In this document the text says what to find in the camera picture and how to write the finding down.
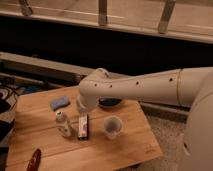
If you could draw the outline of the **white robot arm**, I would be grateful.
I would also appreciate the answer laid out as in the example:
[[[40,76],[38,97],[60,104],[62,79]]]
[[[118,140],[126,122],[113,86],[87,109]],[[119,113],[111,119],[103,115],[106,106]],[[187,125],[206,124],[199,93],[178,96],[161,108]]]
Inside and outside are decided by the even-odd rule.
[[[78,111],[101,98],[132,99],[190,109],[177,171],[213,171],[213,67],[184,68],[113,79],[98,68],[79,83]]]

